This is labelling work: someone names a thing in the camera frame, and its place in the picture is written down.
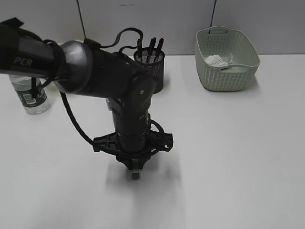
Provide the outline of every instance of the pen holder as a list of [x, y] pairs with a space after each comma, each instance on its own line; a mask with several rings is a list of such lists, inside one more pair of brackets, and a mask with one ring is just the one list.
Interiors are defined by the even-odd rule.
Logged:
[[148, 48], [142, 49], [142, 59], [140, 59], [138, 51], [136, 51], [133, 55], [134, 60], [140, 63], [144, 68], [152, 73], [152, 75], [158, 77], [157, 87], [154, 91], [154, 94], [160, 92], [163, 89], [163, 82], [164, 82], [164, 58], [165, 54], [163, 51], [160, 52], [159, 57], [156, 57], [156, 48], [153, 49], [153, 53], [148, 60]]

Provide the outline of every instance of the black mount bracket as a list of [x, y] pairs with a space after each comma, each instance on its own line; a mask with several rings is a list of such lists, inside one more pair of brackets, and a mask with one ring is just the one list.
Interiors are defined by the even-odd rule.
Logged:
[[[150, 135], [154, 140], [158, 140], [159, 139], [159, 134], [160, 132], [157, 131], [153, 131], [150, 130]], [[165, 134], [165, 136], [167, 137], [168, 141], [173, 145], [173, 135], [172, 134]], [[93, 139], [93, 141], [95, 143], [97, 143], [98, 145], [107, 148], [107, 149], [111, 149], [111, 150], [115, 150], [118, 152], [118, 154], [120, 154], [122, 151], [119, 148], [119, 145], [117, 143], [117, 134], [116, 132], [102, 136], [102, 137], [95, 137]], [[142, 155], [151, 153], [152, 151], [156, 150], [157, 146], [153, 144], [153, 142], [148, 142], [148, 144], [145, 146], [145, 148], [140, 152]], [[93, 147], [93, 150], [95, 152], [99, 152], [99, 148], [97, 147]], [[123, 158], [120, 156], [116, 156], [116, 160], [118, 162], [123, 163], [124, 165], [126, 165], [126, 167], [132, 171], [132, 179], [139, 179], [140, 178], [140, 170], [143, 169], [145, 163], [151, 159], [151, 156], [147, 156], [147, 157], [142, 157], [142, 158]]]

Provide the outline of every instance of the black cable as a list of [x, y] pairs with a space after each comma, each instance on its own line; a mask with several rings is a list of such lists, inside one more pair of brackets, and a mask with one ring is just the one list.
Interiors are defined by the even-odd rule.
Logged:
[[79, 13], [79, 15], [80, 15], [82, 32], [83, 32], [83, 34], [84, 34], [84, 38], [86, 39], [87, 37], [86, 37], [84, 22], [82, 21], [81, 8], [80, 8], [79, 0], [76, 0], [76, 3], [77, 3], [77, 8], [78, 8], [78, 13]]
[[213, 13], [212, 13], [212, 18], [211, 18], [210, 27], [212, 27], [212, 25], [213, 25], [213, 20], [214, 20], [214, 13], [215, 13], [215, 8], [216, 8], [216, 3], [217, 3], [217, 0], [214, 0], [214, 7], [213, 7]]
[[[124, 29], [124, 30], [122, 30], [121, 32], [118, 33], [118, 35], [116, 36], [116, 39], [115, 39], [113, 44], [107, 45], [107, 46], [102, 46], [101, 45], [101, 48], [106, 49], [106, 48], [110, 48], [110, 47], [113, 47], [113, 46], [117, 45], [119, 43], [119, 41], [120, 41], [122, 33], [126, 32], [126, 31], [137, 32], [139, 34], [140, 40], [142, 42], [144, 35], [143, 35], [143, 32], [141, 30], [136, 29], [136, 28], [127, 28], [127, 29]], [[133, 47], [133, 46], [126, 46], [126, 47], [131, 48], [131, 49], [136, 49], [137, 48], [137, 46], [135, 46], [135, 47]]]

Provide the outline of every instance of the basket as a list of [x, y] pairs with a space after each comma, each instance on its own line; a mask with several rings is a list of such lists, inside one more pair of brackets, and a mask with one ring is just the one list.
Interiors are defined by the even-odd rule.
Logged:
[[[200, 30], [196, 35], [196, 66], [200, 81], [210, 91], [240, 91], [247, 87], [260, 60], [249, 39], [240, 31], [223, 26]], [[231, 59], [224, 67], [213, 67], [205, 59], [220, 55]]]

